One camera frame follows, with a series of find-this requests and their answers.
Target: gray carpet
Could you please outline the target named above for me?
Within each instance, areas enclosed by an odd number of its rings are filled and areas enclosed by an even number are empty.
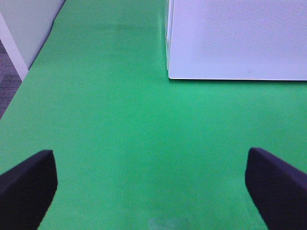
[[[0,40],[0,119],[22,83]]]

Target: white box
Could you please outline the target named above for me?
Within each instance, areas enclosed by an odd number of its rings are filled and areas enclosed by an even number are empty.
[[[169,0],[171,79],[307,80],[307,0]]]

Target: black pad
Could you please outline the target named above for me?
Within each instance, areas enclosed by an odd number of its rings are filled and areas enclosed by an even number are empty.
[[[53,152],[43,150],[0,176],[0,229],[35,230],[58,186]]]
[[[271,153],[251,148],[249,194],[270,230],[307,230],[307,175]]]

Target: green mat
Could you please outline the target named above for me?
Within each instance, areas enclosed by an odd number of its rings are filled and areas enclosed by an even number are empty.
[[[0,121],[1,172],[54,150],[40,230],[265,230],[248,149],[307,172],[306,83],[169,80],[164,6],[67,0],[57,17]]]

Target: green floor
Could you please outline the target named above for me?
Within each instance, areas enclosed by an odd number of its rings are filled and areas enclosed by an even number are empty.
[[[163,0],[67,0],[0,121],[0,170],[53,149],[40,230],[265,230],[244,184],[262,147],[307,172],[304,82],[169,80]]]

